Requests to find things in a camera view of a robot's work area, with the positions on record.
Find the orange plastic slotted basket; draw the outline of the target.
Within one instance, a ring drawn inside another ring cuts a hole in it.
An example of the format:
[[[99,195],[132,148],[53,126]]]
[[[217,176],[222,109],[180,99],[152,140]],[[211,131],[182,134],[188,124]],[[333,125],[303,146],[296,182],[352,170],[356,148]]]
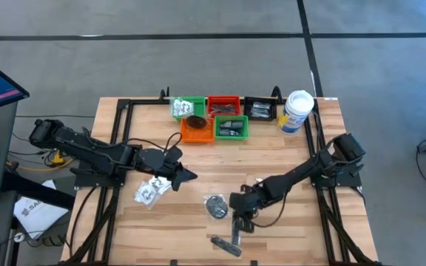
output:
[[[180,123],[180,133],[184,143],[211,143],[214,141],[214,119],[207,118],[206,126],[202,129],[191,127],[186,118]]]

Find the black diagonal support bar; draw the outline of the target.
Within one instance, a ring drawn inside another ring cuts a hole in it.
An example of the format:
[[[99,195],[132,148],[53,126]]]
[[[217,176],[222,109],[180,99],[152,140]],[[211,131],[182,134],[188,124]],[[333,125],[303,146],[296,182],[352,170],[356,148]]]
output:
[[[40,200],[49,205],[67,210],[72,209],[75,202],[74,196],[57,191],[54,188],[48,188],[7,171],[4,172],[2,177],[1,191],[14,191],[20,196]]]

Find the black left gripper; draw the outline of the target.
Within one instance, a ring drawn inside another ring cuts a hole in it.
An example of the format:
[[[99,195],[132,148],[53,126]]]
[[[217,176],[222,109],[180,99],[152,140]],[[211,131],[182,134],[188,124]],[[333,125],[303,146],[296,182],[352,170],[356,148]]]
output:
[[[172,189],[178,191],[181,183],[188,183],[196,180],[198,175],[187,168],[183,169],[179,159],[183,156],[183,152],[174,146],[165,154],[163,165],[160,168],[160,176],[165,177],[171,182]]]

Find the black round brush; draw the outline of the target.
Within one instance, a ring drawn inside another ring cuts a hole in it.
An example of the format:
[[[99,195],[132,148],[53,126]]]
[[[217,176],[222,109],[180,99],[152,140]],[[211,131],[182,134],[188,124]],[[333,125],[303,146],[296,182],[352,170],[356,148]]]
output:
[[[230,216],[230,210],[223,194],[207,194],[203,197],[206,215],[210,220],[225,219]]]
[[[204,129],[208,122],[204,117],[191,115],[186,118],[186,124],[193,129]]]

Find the yellow disinfectant wipes canister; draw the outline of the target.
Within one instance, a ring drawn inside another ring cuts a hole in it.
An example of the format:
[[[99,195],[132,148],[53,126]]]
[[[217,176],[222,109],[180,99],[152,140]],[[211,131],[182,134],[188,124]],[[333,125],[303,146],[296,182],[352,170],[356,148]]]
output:
[[[284,134],[297,132],[314,108],[314,98],[305,90],[292,92],[277,116],[277,126]]]

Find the white printed pouch clear bag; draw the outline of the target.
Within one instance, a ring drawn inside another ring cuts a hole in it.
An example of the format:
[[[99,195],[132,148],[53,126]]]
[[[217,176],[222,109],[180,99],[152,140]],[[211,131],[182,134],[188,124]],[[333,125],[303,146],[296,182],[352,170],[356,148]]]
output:
[[[152,209],[160,199],[160,194],[156,188],[149,183],[142,182],[134,195],[134,201],[144,204],[148,209]]]
[[[189,105],[185,103],[180,98],[175,98],[172,101],[172,115],[177,116],[184,116],[186,112],[189,110]]]
[[[195,113],[195,104],[193,102],[182,100],[180,102],[179,115],[190,116]]]
[[[152,177],[149,184],[160,194],[164,194],[172,187],[172,182],[165,177]]]

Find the red plastic slotted basket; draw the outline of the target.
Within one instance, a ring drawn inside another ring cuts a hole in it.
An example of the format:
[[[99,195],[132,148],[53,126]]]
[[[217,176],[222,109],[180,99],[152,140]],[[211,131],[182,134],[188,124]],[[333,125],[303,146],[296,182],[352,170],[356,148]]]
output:
[[[215,117],[217,115],[226,115],[226,114],[217,114],[212,113],[212,105],[234,105],[237,110],[235,115],[239,115],[240,110],[240,97],[236,95],[211,95],[207,97],[207,106],[206,111],[209,117]]]

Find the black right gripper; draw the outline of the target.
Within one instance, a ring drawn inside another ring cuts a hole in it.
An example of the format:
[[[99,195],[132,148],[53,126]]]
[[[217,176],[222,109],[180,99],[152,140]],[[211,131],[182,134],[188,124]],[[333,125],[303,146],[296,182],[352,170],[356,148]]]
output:
[[[231,193],[229,195],[229,207],[232,208],[241,217],[234,215],[232,217],[232,226],[239,228],[245,233],[254,233],[254,225],[251,216],[243,215],[256,212],[261,206],[261,197],[257,192],[250,193]]]

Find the black plastic slotted basket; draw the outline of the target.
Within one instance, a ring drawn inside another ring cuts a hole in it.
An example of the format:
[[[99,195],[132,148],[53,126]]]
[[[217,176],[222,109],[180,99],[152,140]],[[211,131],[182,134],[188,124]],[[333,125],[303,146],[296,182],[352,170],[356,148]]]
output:
[[[269,119],[261,119],[258,117],[252,117],[251,111],[253,102],[264,102],[264,103],[270,103],[271,109],[269,110],[271,117]],[[251,120],[263,120],[263,121],[271,121],[274,120],[277,117],[277,103],[275,99],[272,98],[256,98],[256,97],[244,97],[244,104],[243,104],[243,114],[246,115]]]

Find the green plastic slotted basket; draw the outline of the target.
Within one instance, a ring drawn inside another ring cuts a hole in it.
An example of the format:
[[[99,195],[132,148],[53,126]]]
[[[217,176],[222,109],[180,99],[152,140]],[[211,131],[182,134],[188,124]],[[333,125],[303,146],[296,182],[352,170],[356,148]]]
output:
[[[195,113],[193,115],[197,115],[197,116],[201,116],[201,117],[206,116],[206,99],[204,97],[174,97],[174,98],[171,98],[170,101],[169,101],[169,105],[170,105],[169,110],[170,110],[171,115],[172,115],[172,101],[175,98],[180,98],[182,100],[187,100],[187,101],[193,102],[195,104]],[[175,116],[172,115],[172,117],[176,121],[180,122],[183,118],[187,118],[188,116],[177,116],[177,117],[175,117]]]
[[[221,137],[218,133],[221,130],[220,123],[230,120],[241,120],[243,121],[243,128],[236,129],[242,133],[241,137]],[[214,118],[214,136],[218,140],[246,140],[249,137],[249,119],[244,115],[218,115]]]

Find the white printed paper sheet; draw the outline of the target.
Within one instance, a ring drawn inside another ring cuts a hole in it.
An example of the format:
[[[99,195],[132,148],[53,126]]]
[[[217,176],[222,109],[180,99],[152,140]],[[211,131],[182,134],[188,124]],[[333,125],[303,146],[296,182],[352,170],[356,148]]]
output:
[[[13,215],[31,239],[38,239],[67,212],[66,208],[50,205],[38,199],[21,197],[14,205]]]

